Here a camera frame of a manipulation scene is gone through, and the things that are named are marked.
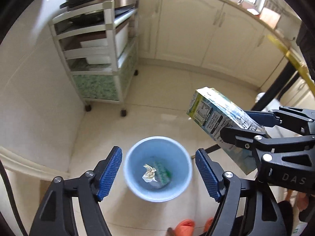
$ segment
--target printed nutrition label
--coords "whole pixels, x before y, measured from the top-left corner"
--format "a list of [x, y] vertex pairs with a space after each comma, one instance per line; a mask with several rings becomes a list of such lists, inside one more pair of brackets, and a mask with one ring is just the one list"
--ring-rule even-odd
[[212, 109], [212, 107], [201, 100], [194, 114], [194, 119], [197, 120], [200, 124], [203, 124], [208, 115], [211, 113]]
[[212, 135], [213, 139], [219, 144], [219, 146], [222, 147], [224, 145], [224, 148], [231, 150], [234, 145], [224, 143], [220, 137], [220, 130], [225, 126], [231, 126], [230, 118], [223, 118], [220, 113], [214, 111], [206, 123], [205, 130], [208, 134]]

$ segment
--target kitchen cabinet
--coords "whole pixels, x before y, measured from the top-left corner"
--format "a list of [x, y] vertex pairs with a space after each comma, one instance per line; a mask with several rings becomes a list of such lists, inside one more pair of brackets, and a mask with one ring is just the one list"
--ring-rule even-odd
[[264, 82], [264, 84], [261, 86], [262, 92], [266, 92], [270, 86], [274, 83], [274, 81], [277, 79], [279, 74], [282, 72], [286, 64], [288, 63], [288, 60], [284, 57], [280, 64], [276, 67], [276, 69], [273, 71], [273, 73], [269, 76], [269, 78]]
[[138, 8], [139, 57], [155, 57], [161, 1], [162, 0], [140, 0]]
[[240, 60], [245, 60], [257, 45], [264, 26], [228, 4], [224, 4], [217, 26], [202, 67], [241, 78], [244, 70], [239, 66]]
[[309, 91], [309, 87], [301, 77], [292, 85], [292, 87], [282, 96], [280, 102], [284, 106], [294, 106]]
[[272, 34], [265, 29], [262, 36], [249, 48], [249, 55], [243, 58], [237, 67], [239, 78], [261, 87], [284, 58], [284, 54], [268, 39]]
[[311, 91], [308, 91], [300, 101], [294, 104], [294, 106], [299, 108], [315, 110], [315, 98], [313, 93]]
[[200, 66], [223, 2], [163, 0], [156, 59]]

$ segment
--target storage rack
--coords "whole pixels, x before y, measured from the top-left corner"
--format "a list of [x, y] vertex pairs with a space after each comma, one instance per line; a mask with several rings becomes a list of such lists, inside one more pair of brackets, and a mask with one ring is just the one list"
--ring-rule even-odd
[[[91, 101], [100, 101], [120, 104], [122, 106], [121, 116], [126, 116], [124, 101], [132, 76], [138, 74], [138, 70], [136, 70], [138, 63], [138, 4], [139, 0], [134, 8], [115, 17], [114, 1], [105, 1], [65, 12], [49, 22], [62, 64], [85, 104], [87, 112], [91, 110]], [[96, 11], [103, 11], [103, 22], [79, 27], [70, 21], [71, 18]], [[129, 20], [128, 43], [121, 55], [117, 57], [116, 28], [126, 20]], [[77, 35], [99, 31], [106, 32], [107, 46], [81, 48], [75, 41]], [[111, 63], [90, 65], [85, 58], [93, 55], [108, 56]]]

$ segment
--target beige floor tile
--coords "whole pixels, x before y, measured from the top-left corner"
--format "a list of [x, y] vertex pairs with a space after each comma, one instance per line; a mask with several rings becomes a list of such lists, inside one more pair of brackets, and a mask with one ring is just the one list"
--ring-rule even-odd
[[[118, 106], [94, 104], [78, 132], [70, 165], [71, 177], [93, 169], [99, 160], [106, 158], [114, 145], [120, 146], [125, 156], [136, 142], [149, 136], [170, 137], [181, 143], [190, 154], [195, 153], [195, 123], [188, 119], [185, 112], [136, 105], [127, 105], [127, 110], [128, 115], [122, 118]], [[109, 196], [100, 206], [107, 222], [139, 229], [164, 230], [184, 219], [194, 218], [195, 195], [195, 181], [192, 180], [188, 189], [171, 201], [144, 201], [127, 188], [121, 166]]]
[[213, 78], [208, 75], [197, 73], [190, 74], [194, 90], [203, 87], [215, 88], [243, 110], [250, 110], [255, 104], [255, 98], [258, 92], [254, 90], [249, 90], [245, 87], [221, 79]]
[[199, 235], [201, 235], [203, 233], [204, 233], [204, 228], [203, 227], [197, 227], [194, 230], [193, 236], [199, 236]]
[[[170, 137], [181, 143], [190, 155], [198, 148], [214, 145], [215, 142], [186, 115], [194, 90], [204, 86], [215, 87], [243, 109], [250, 109], [254, 104], [255, 91], [232, 83], [171, 68], [139, 66], [139, 75], [133, 79], [127, 98], [126, 117], [120, 117], [119, 106], [103, 103], [93, 104], [92, 111], [84, 116], [71, 159], [71, 177], [93, 169], [114, 145], [120, 146], [125, 156], [135, 143], [149, 136]], [[215, 151], [210, 157], [224, 170], [245, 177], [223, 150]], [[100, 206], [106, 222], [115, 225], [116, 228], [112, 228], [119, 235], [152, 235], [146, 230], [164, 235], [168, 227], [175, 227], [188, 218], [196, 221], [196, 227], [203, 228], [206, 220], [214, 216], [218, 204], [208, 195], [193, 160], [193, 179], [189, 187], [171, 201], [151, 203], [136, 197], [125, 184], [121, 166], [109, 196]], [[76, 201], [74, 210], [79, 210]]]
[[[86, 230], [83, 224], [80, 212], [74, 213], [79, 236], [86, 236]], [[106, 222], [112, 236], [165, 236], [166, 230], [144, 230], [131, 227], [119, 226]]]
[[126, 103], [186, 111], [193, 96], [188, 71], [139, 65]]
[[189, 154], [197, 149], [195, 122], [184, 111], [127, 105], [126, 117], [120, 117], [114, 104], [95, 103], [86, 113], [78, 131], [72, 155], [71, 176], [80, 176], [105, 159], [113, 146], [123, 153], [150, 136], [170, 137], [182, 144]]

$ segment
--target yellow pole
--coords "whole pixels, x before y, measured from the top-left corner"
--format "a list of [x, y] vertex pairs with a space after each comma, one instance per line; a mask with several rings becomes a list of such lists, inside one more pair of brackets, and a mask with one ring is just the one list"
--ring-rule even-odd
[[275, 45], [279, 50], [283, 52], [285, 57], [291, 62], [295, 69], [299, 72], [300, 76], [305, 80], [306, 84], [310, 88], [311, 92], [315, 97], [315, 84], [307, 74], [307, 70], [298, 61], [295, 54], [293, 54], [280, 40], [278, 40], [273, 35], [268, 35], [268, 39]]

